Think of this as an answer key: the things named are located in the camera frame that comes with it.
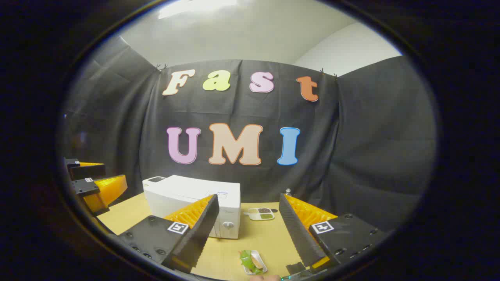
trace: yellow soft pad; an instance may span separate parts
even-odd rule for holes
[[[111,202],[115,201],[127,190],[127,179],[124,174],[95,180],[94,183],[99,187],[100,192],[83,197],[83,200],[93,213],[106,209]]]
[[[104,164],[102,164],[102,163],[80,162],[80,167],[96,166],[96,165],[104,165]]]
[[[167,215],[166,217],[164,217],[164,219],[172,222],[187,224],[191,229],[193,229],[213,196],[214,195],[210,195],[194,203],[191,203],[184,208],[181,208],[178,211]]]
[[[311,205],[309,203],[306,203],[302,200],[299,200],[297,198],[285,195],[286,200],[288,200],[288,203],[290,203],[292,209],[295,211],[295,214],[297,214],[300,222],[302,225],[304,225],[305,229],[309,232],[309,234],[314,238],[314,236],[311,234],[309,231],[309,227],[311,225],[317,224],[317,223],[322,223],[329,221],[331,219],[337,218],[336,215],[329,213],[325,210],[322,210],[314,205]],[[320,259],[318,262],[315,264],[311,265],[312,268],[318,268],[328,262],[330,259],[328,256],[325,256],[324,258]]]

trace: table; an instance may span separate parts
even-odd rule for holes
[[[301,262],[301,258],[288,233],[280,212],[271,220],[251,220],[243,212],[248,208],[279,209],[279,202],[241,203],[241,220],[238,239],[209,237],[192,274],[213,279],[241,281],[251,275],[243,271],[238,251],[256,250],[267,267],[263,275],[288,276],[287,265]],[[128,230],[145,217],[151,210],[144,193],[120,202],[97,218],[116,235]]]

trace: blue letter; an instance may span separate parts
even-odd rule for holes
[[[280,165],[294,165],[299,160],[295,157],[295,149],[297,147],[297,136],[301,134],[301,130],[293,127],[283,127],[279,130],[283,136],[283,150],[281,158],[278,159]]]

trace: hand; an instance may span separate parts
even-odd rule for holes
[[[248,281],[281,281],[281,277],[278,275],[269,275],[264,278],[262,275],[252,276]]]

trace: white microwave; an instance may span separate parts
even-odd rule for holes
[[[152,215],[160,218],[209,195],[217,194],[219,214],[209,236],[238,238],[241,215],[239,183],[172,175],[145,179],[142,186]]]

